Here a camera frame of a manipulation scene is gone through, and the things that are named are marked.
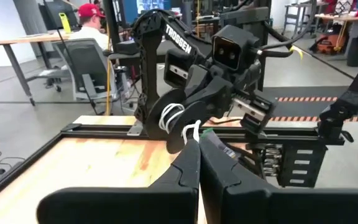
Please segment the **red cap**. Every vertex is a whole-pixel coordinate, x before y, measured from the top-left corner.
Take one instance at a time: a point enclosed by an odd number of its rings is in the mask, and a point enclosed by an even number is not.
[[[104,15],[100,12],[99,7],[91,3],[86,3],[80,6],[78,8],[78,15],[80,17],[92,17],[95,15],[104,17]]]

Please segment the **orange and black striped tape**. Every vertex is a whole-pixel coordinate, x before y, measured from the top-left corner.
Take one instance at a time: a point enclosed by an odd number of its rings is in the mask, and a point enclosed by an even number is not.
[[[278,102],[334,102],[338,97],[276,97]]]
[[[270,119],[270,121],[319,121],[317,116],[277,116]],[[345,122],[358,122],[358,116],[345,120]]]

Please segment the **white shirt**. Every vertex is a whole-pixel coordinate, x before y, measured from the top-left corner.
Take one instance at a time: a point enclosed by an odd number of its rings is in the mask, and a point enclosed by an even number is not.
[[[109,43],[109,37],[102,34],[99,30],[92,27],[82,27],[80,31],[74,32],[70,36],[70,40],[93,38],[102,50],[106,50]]]

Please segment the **office chair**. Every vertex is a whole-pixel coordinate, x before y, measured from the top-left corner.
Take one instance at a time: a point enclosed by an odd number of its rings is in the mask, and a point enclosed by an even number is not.
[[[91,100],[105,98],[108,85],[112,101],[117,101],[120,94],[129,91],[126,74],[122,68],[112,66],[110,81],[107,83],[108,58],[103,55],[94,39],[66,40],[65,45],[70,51],[71,60],[62,42],[54,42],[52,45],[68,65],[73,80],[74,100],[87,100],[86,91]]]

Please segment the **white cable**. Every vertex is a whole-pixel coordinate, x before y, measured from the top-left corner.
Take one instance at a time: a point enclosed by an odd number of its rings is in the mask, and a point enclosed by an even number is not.
[[[197,142],[200,141],[200,134],[198,133],[199,129],[200,129],[200,124],[201,124],[201,121],[200,120],[197,120],[196,123],[194,124],[189,124],[189,125],[186,125],[182,132],[181,132],[181,135],[183,136],[183,139],[185,140],[185,144],[187,144],[187,136],[186,136],[186,132],[187,130],[189,130],[190,128],[194,128],[194,131],[193,131],[193,139],[196,140]]]
[[[169,112],[171,112],[172,109],[174,109],[175,107],[179,107],[179,109],[181,109],[181,111],[175,113],[174,115],[172,115],[168,121],[166,123],[164,123],[164,117],[169,114]],[[162,129],[165,130],[168,134],[169,134],[169,123],[171,123],[171,121],[176,118],[177,116],[179,116],[180,114],[183,113],[183,111],[185,110],[185,107],[183,105],[181,105],[180,103],[170,103],[168,104],[164,110],[162,110],[161,113],[161,117],[160,117],[160,121],[158,122],[158,126]]]

